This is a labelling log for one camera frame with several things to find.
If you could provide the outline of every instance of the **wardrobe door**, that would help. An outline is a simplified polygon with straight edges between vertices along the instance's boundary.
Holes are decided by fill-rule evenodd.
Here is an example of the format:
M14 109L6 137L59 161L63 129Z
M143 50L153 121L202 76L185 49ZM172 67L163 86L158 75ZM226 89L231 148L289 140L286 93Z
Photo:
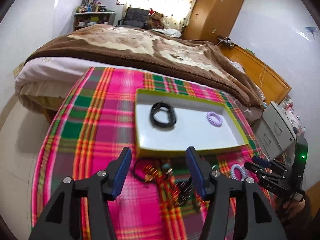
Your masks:
M201 40L217 44L217 36L229 36L244 0L215 0L202 29Z
M202 28L212 10L214 0L197 0L192 10L189 25L182 33L185 40L200 40Z

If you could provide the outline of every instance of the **purple hair tie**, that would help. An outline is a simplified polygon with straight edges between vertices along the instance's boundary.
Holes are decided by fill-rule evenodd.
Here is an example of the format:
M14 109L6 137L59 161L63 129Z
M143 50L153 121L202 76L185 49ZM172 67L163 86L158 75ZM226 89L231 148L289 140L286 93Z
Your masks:
M207 119L208 119L210 124L212 124L212 125L214 125L216 127L222 126L222 118L216 112L208 112L207 113Z

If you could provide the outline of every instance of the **teddy bear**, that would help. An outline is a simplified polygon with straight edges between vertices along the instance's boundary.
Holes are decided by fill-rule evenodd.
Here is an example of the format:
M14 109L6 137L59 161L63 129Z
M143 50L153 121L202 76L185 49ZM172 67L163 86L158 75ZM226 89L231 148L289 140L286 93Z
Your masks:
M158 13L150 9L148 19L146 21L146 29L164 29L164 25L161 21L162 17L162 13Z

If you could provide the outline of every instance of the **black wristband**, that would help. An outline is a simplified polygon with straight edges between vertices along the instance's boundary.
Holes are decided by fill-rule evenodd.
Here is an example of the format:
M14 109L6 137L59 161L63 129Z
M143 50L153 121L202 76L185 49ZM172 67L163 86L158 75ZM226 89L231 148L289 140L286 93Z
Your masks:
M160 110L161 107L164 107L164 108L168 109L166 111L167 114L168 114L168 119L169 119L168 123L162 123L162 122L159 122L159 121L157 121L155 119L155 114ZM177 122L177 119L176 119L176 116L174 114L173 107L170 106L169 104L163 103L161 101L161 102L155 103L152 106L151 112L150 112L150 121L154 126L158 126L158 127L161 127L161 128L167 128L167 127L174 126L175 123Z

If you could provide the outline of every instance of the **brown blanket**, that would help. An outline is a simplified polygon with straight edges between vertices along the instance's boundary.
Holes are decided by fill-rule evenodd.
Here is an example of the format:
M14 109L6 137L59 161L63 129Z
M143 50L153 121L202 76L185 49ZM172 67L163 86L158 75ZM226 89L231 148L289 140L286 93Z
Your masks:
M144 69L221 89L244 106L262 108L253 81L208 41L185 41L151 30L99 24L48 42L26 62L37 57L75 57Z

